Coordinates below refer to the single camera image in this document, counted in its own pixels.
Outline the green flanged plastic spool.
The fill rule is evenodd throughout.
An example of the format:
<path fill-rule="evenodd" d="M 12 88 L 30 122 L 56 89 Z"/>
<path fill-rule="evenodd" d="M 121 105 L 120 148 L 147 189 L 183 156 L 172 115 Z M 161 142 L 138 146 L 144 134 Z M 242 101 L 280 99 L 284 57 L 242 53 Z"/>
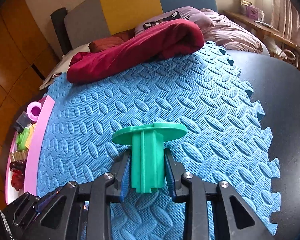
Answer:
<path fill-rule="evenodd" d="M 151 193 L 164 186 L 164 143 L 187 135 L 183 124 L 155 122 L 116 131 L 112 142 L 131 147 L 131 187 L 137 193 Z"/>

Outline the red printed block piece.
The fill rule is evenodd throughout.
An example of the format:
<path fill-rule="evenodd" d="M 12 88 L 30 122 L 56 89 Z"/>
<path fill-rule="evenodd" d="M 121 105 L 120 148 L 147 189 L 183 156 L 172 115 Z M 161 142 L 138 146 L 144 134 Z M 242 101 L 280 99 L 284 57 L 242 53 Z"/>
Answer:
<path fill-rule="evenodd" d="M 12 172 L 11 186 L 20 191 L 24 187 L 24 174 L 20 170 Z"/>

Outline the brown knobbed massage brush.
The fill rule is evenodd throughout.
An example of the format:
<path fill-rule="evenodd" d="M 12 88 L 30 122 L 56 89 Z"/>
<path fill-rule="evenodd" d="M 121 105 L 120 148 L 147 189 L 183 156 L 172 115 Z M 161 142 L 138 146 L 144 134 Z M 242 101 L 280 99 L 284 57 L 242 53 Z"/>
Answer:
<path fill-rule="evenodd" d="M 28 150 L 25 151 L 15 151 L 10 153 L 10 170 L 12 172 L 20 170 L 25 174 L 26 162 L 27 162 Z"/>

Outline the green white round toy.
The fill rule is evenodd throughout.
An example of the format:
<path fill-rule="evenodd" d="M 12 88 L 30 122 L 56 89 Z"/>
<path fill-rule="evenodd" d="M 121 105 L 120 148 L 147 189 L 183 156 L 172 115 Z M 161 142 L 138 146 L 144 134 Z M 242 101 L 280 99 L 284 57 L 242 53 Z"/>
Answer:
<path fill-rule="evenodd" d="M 27 149 L 26 142 L 29 134 L 30 134 L 30 129 L 27 127 L 24 128 L 22 133 L 17 134 L 16 144 L 17 144 L 18 151 L 25 151 Z"/>

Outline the black grey cylindrical cup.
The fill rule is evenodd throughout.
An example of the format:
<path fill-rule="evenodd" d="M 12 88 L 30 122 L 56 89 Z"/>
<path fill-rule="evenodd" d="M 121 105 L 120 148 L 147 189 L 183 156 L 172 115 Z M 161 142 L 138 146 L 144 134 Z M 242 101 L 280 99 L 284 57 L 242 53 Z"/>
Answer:
<path fill-rule="evenodd" d="M 28 117 L 26 112 L 22 112 L 13 124 L 13 128 L 17 133 L 22 133 L 24 128 L 31 124 L 31 119 Z"/>

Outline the orange plastic clip piece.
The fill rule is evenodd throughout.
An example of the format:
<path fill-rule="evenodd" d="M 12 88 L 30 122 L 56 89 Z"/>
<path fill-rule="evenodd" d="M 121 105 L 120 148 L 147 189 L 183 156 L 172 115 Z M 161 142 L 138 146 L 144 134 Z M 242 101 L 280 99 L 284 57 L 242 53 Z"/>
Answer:
<path fill-rule="evenodd" d="M 30 144 L 31 144 L 31 140 L 32 140 L 32 137 L 33 137 L 33 134 L 34 134 L 34 130 L 36 129 L 36 124 L 31 124 L 29 127 L 28 127 L 28 130 L 29 130 L 29 134 L 27 136 L 27 139 L 25 141 L 25 147 L 27 149 L 30 148 Z"/>

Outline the blue foam puzzle mat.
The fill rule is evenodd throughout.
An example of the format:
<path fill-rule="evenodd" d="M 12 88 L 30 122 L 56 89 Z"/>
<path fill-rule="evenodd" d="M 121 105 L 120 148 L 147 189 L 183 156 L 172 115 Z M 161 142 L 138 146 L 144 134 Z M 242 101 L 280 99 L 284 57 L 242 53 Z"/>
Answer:
<path fill-rule="evenodd" d="M 250 100 L 253 88 L 223 47 L 207 42 L 193 54 L 141 63 L 103 80 L 75 85 L 62 74 L 48 88 L 55 104 L 38 161 L 38 196 L 69 181 L 93 181 L 128 148 L 168 148 L 187 172 L 229 182 L 271 234 L 281 195 L 271 181 L 271 129 Z"/>

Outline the beige canvas bag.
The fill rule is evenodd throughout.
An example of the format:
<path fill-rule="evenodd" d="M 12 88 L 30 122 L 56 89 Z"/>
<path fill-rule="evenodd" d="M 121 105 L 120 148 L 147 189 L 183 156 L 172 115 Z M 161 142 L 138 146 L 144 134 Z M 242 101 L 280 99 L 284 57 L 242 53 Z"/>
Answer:
<path fill-rule="evenodd" d="M 66 55 L 63 55 L 62 60 L 53 68 L 47 78 L 44 80 L 43 84 L 39 87 L 39 90 L 43 90 L 53 83 L 53 80 L 60 76 L 62 73 L 66 73 L 69 69 L 69 64 L 71 59 L 79 52 L 89 52 L 89 44 L 81 45 L 71 51 Z"/>

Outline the maroon folded garment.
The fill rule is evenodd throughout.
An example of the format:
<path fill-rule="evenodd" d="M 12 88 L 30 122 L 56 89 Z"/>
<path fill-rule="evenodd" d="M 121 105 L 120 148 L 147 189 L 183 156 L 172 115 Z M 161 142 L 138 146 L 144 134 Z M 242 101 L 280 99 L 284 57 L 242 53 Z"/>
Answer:
<path fill-rule="evenodd" d="M 204 45 L 202 31 L 183 19 L 162 22 L 123 44 L 98 53 L 77 53 L 66 78 L 70 83 L 92 83 L 152 59 L 191 54 Z"/>

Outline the grey yellow blue headboard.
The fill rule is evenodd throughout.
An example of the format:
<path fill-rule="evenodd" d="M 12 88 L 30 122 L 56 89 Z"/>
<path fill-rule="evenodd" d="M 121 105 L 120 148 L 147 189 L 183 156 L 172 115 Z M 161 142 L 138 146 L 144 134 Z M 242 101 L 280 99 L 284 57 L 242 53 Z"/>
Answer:
<path fill-rule="evenodd" d="M 217 10 L 216 0 L 85 0 L 66 14 L 64 24 L 75 49 L 186 6 Z"/>

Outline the purple cat pillow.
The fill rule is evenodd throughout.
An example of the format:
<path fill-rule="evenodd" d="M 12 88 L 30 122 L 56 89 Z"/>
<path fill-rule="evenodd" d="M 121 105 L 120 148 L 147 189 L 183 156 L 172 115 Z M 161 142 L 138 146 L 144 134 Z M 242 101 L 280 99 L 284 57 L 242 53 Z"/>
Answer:
<path fill-rule="evenodd" d="M 155 16 L 141 23 L 134 29 L 135 36 L 155 25 L 178 19 L 194 22 L 201 30 L 210 29 L 214 26 L 213 21 L 198 9 L 193 7 L 181 7 L 163 13 L 159 16 Z"/>

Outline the black rolled mat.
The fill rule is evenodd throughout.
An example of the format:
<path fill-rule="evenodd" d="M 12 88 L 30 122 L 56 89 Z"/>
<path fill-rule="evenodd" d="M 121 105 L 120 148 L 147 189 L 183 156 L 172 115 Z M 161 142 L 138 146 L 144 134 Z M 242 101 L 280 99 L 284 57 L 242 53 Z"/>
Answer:
<path fill-rule="evenodd" d="M 67 9 L 62 7 L 50 15 L 59 45 L 64 55 L 72 50 L 72 45 L 65 27 L 65 17 L 67 14 Z"/>

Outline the wooden side table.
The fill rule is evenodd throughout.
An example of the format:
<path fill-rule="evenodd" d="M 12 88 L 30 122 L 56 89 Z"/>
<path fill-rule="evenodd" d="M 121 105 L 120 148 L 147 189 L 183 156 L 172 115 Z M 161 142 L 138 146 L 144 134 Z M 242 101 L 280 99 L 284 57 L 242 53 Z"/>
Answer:
<path fill-rule="evenodd" d="M 235 12 L 230 12 L 225 10 L 224 15 L 232 20 L 237 20 L 245 24 L 247 27 L 251 29 L 254 29 L 254 31 L 256 31 L 256 37 L 261 41 L 264 40 L 265 36 L 271 37 L 274 40 L 293 48 L 300 55 L 300 47 L 298 47 L 296 44 L 289 41 L 288 39 L 284 38 L 277 30 L 258 24 L 254 20 L 248 18 L 247 16 Z"/>

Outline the pink storage box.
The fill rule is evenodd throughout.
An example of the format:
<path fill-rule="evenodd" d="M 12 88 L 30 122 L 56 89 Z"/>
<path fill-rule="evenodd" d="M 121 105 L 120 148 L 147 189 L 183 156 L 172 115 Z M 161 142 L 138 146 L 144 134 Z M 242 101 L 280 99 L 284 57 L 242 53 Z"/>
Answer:
<path fill-rule="evenodd" d="M 240 12 L 242 15 L 255 20 L 255 21 L 264 21 L 264 12 L 253 6 L 253 4 L 246 0 L 240 0 Z"/>

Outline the white handled bag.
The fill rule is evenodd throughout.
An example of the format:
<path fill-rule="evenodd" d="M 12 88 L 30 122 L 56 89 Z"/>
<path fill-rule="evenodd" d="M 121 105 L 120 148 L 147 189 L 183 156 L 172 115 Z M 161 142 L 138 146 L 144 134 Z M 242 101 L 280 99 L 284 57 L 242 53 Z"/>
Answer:
<path fill-rule="evenodd" d="M 271 37 L 266 37 L 263 41 L 271 57 L 278 60 L 285 61 L 292 64 L 294 67 L 298 67 L 298 57 L 294 53 L 297 46 L 290 46 L 284 42 L 281 42 L 279 47 L 276 41 Z"/>

